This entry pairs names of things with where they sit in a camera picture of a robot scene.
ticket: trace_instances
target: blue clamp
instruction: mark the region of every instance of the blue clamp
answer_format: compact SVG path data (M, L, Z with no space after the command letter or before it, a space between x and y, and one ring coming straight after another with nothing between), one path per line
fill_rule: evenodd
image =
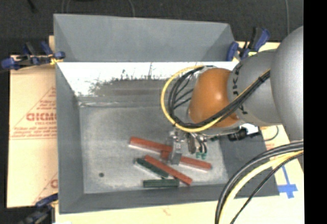
M54 208L50 205L51 202L58 200L58 194L55 193L44 199L38 201L35 204L37 208L32 214L28 215L25 219L19 221L17 224L40 224L50 214L54 217Z
M257 53L270 38L270 33L265 28L255 27L249 43L245 42L243 48L239 47L237 42L232 42L227 51L226 61L232 61L233 58L244 60L249 56L249 53Z
M32 44L27 42L22 49L22 55L16 58L9 57L1 61L0 68L4 70L19 70L28 66L51 63L53 60L62 60L66 57L65 52L53 53L48 44L44 41L40 43L44 55L37 55Z
M40 201L38 201L35 204L35 206L37 208L42 208L42 207L44 207L44 206L46 206L46 205L48 205L48 204L50 204L50 203L52 203L54 201L57 201L57 200L58 200L58 194L55 193L55 194L52 194L52 195L50 195L48 197L45 197L45 198L41 199Z

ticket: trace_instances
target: gray bin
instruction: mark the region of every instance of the gray bin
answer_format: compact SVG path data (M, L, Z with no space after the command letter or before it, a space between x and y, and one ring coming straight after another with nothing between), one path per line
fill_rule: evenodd
M143 189L142 179L154 177L135 168L133 158L159 156L132 149L129 138L165 142L172 126L160 110L159 94L171 67L217 62L232 68L224 62L233 42L230 26L56 14L54 31L56 51L66 52L64 63L56 67L60 213L215 201L232 174L265 150L261 136L209 143L207 160L213 170L174 166L192 176L192 186ZM127 75L156 65L162 73L158 68L144 77ZM117 70L121 76L113 75ZM80 90L81 85L88 91ZM260 181L246 185L239 195L249 195ZM273 194L273 181L259 192Z

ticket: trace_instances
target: black carpet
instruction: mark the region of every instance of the black carpet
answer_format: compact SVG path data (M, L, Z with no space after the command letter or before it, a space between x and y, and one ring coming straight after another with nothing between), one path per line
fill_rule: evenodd
M231 25L236 40L248 40L254 26L271 33L271 41L283 40L303 25L303 0L131 0L136 17L206 20ZM60 12L131 16L128 0L0 0L0 59L20 53L26 41L38 43L53 33L53 14ZM0 224L16 223L34 209L5 207L8 156L8 74L0 74Z

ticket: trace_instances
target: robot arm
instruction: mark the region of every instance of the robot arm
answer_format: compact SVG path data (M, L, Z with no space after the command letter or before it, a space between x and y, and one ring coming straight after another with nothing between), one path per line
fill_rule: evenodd
M189 121L175 116L170 102L176 98L176 85L191 71L173 86L168 111L162 105L166 117L180 130L214 136L239 131L245 123L258 127L282 124L290 140L303 139L303 27L285 38L276 51L246 58L232 72L216 67L192 69L201 74L193 88ZM236 102L248 91L245 101Z

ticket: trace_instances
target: yellow cable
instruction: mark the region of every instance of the yellow cable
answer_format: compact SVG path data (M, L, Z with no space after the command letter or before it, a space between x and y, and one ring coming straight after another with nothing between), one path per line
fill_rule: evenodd
M260 172L263 172L265 169L273 167L273 166L278 166L281 163L283 163L284 161L286 161L287 159L298 155L300 153L303 153L303 151L298 151L298 152L291 152L291 153L287 153L287 154L283 154L283 155L279 155L278 157L275 157L274 159L272 159L269 162L266 162L262 165L260 165L259 167L255 168L254 170L252 170L250 173L248 173L246 176L244 176L238 183L237 185L235 185L235 187L231 190L231 192L229 193L228 197L226 198L224 207L221 209L221 214L220 214L220 219L218 221L218 223L223 224L224 220L226 219L226 208L228 208L228 204L230 204L230 202L235 198L236 194L240 191L240 189L252 178L254 178L256 175L258 175Z
M170 85L170 83L177 77L179 76L180 74L182 74L183 72L187 71L187 70L191 70L191 69L196 69L196 68L199 68L199 67L203 67L204 65L195 65L195 66L191 66L191 67L187 67L187 68L184 68L178 72L176 72L174 75L172 75L168 81L165 83L162 91L161 91L161 97L160 97L160 104L161 104L161 108L162 108L162 111L164 113L164 115L166 116L166 118L168 119L168 121L170 121L170 123L172 125L174 125L175 127L179 128L180 130L182 131L185 131L185 132L201 132L201 131L204 131L206 129L209 129L211 126L215 125L216 123L218 123L222 116L220 116L219 118L209 122L208 124L202 126L202 127L198 127L198 128L186 128L182 125L179 125L171 116L170 114L168 113L168 111L166 110L166 107L165 107L165 93L166 93L166 90L168 88L168 86ZM241 92L241 94L239 94L233 101L236 101L238 98L240 98L243 94L243 92L245 92L248 88L250 88L253 83L251 85L249 85L246 89L244 89L244 91Z

